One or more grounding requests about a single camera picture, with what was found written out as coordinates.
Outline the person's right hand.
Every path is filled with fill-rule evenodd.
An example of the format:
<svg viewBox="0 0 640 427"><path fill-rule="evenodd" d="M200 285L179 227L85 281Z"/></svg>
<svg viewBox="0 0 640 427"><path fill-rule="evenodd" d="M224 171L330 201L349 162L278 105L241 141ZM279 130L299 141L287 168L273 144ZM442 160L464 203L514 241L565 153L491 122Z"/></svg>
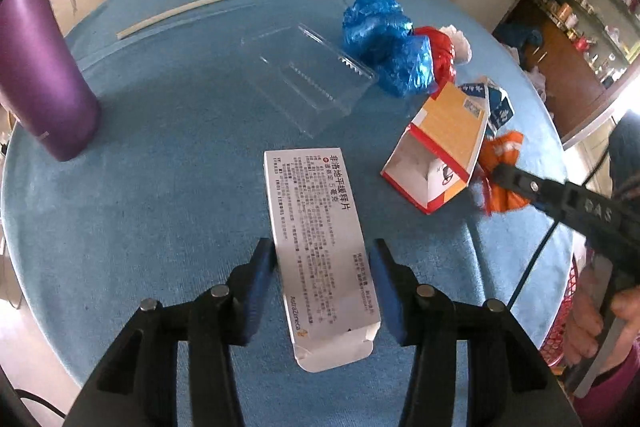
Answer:
<svg viewBox="0 0 640 427"><path fill-rule="evenodd" d="M580 272L573 297L573 308L567 317L563 337L564 359L568 366L578 364L582 359L593 358L599 345L597 337L601 334L604 320L600 308L593 301L592 294L599 283L596 273L590 265ZM640 325L639 287L625 289L615 294L611 310L625 322L620 338L612 353L602 367L600 374L620 366L628 357L639 335Z"/></svg>

